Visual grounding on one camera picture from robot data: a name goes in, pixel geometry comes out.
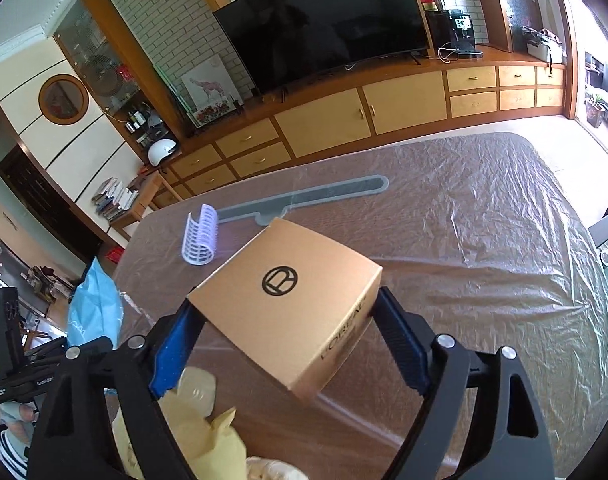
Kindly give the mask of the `person's left hand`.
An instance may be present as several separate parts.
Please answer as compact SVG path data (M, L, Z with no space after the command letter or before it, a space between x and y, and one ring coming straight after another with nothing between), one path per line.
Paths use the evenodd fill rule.
M1 420L17 440L28 445L32 437L32 425L39 417L39 412L32 404L5 402L0 405Z

